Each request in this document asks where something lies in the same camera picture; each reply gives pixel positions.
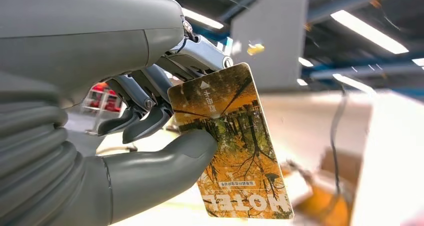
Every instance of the ceiling light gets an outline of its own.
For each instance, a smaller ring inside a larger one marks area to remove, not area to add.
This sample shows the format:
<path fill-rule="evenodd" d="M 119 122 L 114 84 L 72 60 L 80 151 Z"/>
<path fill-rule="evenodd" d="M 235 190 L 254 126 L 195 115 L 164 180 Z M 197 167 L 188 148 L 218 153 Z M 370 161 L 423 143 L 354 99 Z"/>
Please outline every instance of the ceiling light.
<path fill-rule="evenodd" d="M 306 85 L 308 85 L 308 83 L 307 82 L 305 82 L 303 79 L 301 79 L 301 78 L 298 78 L 297 79 L 297 83 L 300 85 L 300 86 L 306 86 Z"/>
<path fill-rule="evenodd" d="M 299 58 L 299 63 L 302 64 L 305 67 L 313 67 L 314 65 L 307 59 L 304 59 L 302 57 Z"/>
<path fill-rule="evenodd" d="M 424 66 L 424 58 L 412 59 L 412 62 L 414 62 L 418 66 Z"/>
<path fill-rule="evenodd" d="M 211 27 L 213 27 L 215 29 L 219 29 L 220 30 L 220 29 L 222 29 L 224 27 L 224 25 L 222 23 L 217 22 L 215 20 L 212 20 L 212 19 L 210 19 L 208 17 L 205 17 L 203 15 L 200 15 L 200 14 L 198 14 L 196 12 L 193 12 L 191 10 L 188 10 L 186 8 L 182 8 L 182 14 L 184 14 L 185 17 L 194 19 L 194 20 L 199 21 L 199 22 L 201 22 L 201 23 L 203 23 L 205 25 L 209 25 L 209 26 L 211 26 Z"/>
<path fill-rule="evenodd" d="M 351 79 L 349 77 L 343 76 L 343 75 L 341 75 L 339 73 L 335 73 L 332 76 L 336 80 L 338 80 L 338 81 L 340 81 L 342 83 L 345 83 L 345 84 L 347 84 L 349 86 L 352 86 L 354 88 L 357 88 L 358 90 L 364 91 L 367 94 L 375 94 L 376 93 L 376 91 L 372 87 L 370 87 L 370 86 L 368 86 L 366 84 L 363 84 L 361 82 L 358 82 L 356 80 L 353 80 L 353 79 Z"/>
<path fill-rule="evenodd" d="M 395 55 L 409 52 L 402 44 L 344 10 L 331 14 L 331 17 Z"/>

